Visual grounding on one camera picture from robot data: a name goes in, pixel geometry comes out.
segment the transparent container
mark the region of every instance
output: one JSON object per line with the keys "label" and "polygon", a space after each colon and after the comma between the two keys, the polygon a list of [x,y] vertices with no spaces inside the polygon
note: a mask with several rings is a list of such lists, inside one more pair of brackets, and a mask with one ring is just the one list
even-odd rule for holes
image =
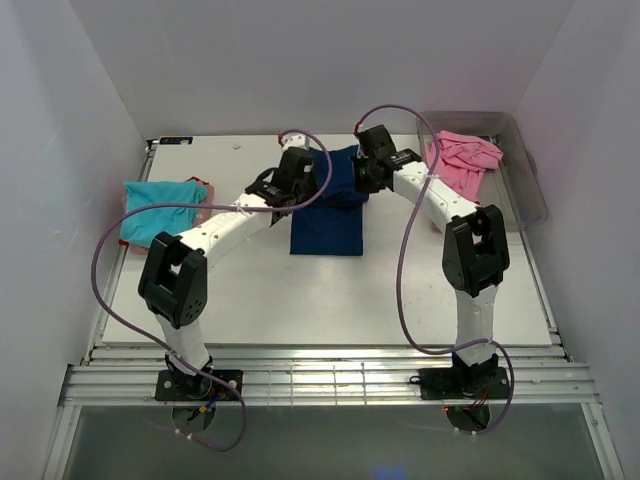
{"label": "transparent container", "polygon": [[[547,207],[536,178],[532,156],[524,146],[514,118],[503,112],[424,112],[436,132],[447,130],[461,135],[475,135],[494,143],[504,156],[498,170],[485,174],[478,200],[481,205],[494,204],[504,215],[509,230],[544,223]],[[431,142],[427,128],[418,121],[420,153]]]}

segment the pink cloth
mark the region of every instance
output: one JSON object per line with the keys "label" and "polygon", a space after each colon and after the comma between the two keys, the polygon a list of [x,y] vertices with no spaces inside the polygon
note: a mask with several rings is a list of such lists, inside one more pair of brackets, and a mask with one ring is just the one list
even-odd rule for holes
{"label": "pink cloth", "polygon": [[[502,152],[498,147],[469,135],[458,135],[445,130],[438,134],[441,158],[435,174],[456,193],[472,202],[478,201],[480,182],[487,170],[498,168]],[[431,166],[435,157],[435,147],[427,150],[427,164]]]}

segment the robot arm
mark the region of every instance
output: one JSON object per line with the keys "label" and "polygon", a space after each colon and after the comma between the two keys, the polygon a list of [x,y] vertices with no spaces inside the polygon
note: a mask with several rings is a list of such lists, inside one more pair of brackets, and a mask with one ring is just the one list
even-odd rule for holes
{"label": "robot arm", "polygon": [[316,193],[313,156],[307,142],[302,135],[285,139],[280,165],[263,172],[245,189],[234,202],[237,211],[215,215],[177,236],[162,232],[151,244],[138,293],[156,316],[173,350],[165,359],[171,379],[189,398],[203,397],[211,385],[175,356],[198,369],[211,369],[199,320],[207,303],[208,273],[237,245],[286,215],[245,209],[289,207]]}
{"label": "robot arm", "polygon": [[[389,188],[417,203],[428,168],[410,149],[397,151],[382,125],[360,132],[360,151],[353,159],[356,190],[376,193]],[[421,211],[444,232],[442,268],[455,289],[458,334],[456,345],[493,338],[493,306],[498,284],[509,267],[504,220],[491,205],[479,207],[445,183],[432,178]],[[456,352],[453,363],[466,383],[486,381],[498,368],[495,347],[471,346]]]}

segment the wall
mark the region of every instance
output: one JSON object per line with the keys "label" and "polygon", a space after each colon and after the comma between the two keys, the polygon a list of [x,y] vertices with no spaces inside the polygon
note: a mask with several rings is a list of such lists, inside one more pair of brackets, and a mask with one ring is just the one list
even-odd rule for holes
{"label": "wall", "polygon": [[71,0],[145,138],[344,133],[385,102],[512,111],[572,3]]}
{"label": "wall", "polygon": [[640,478],[639,78],[640,4],[577,0],[516,110],[551,213],[534,254],[627,478]]}
{"label": "wall", "polygon": [[93,245],[144,142],[67,0],[0,2],[0,44],[0,478],[33,479],[92,330]]}

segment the teal cloth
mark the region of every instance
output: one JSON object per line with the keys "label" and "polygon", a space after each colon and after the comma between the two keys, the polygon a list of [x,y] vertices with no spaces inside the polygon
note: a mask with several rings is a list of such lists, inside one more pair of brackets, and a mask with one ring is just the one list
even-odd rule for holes
{"label": "teal cloth", "polygon": [[[195,180],[187,182],[124,182],[127,191],[127,212],[154,203],[200,203],[207,189]],[[154,208],[127,218],[120,227],[120,238],[142,247],[160,232],[177,235],[193,227],[195,208]]]}

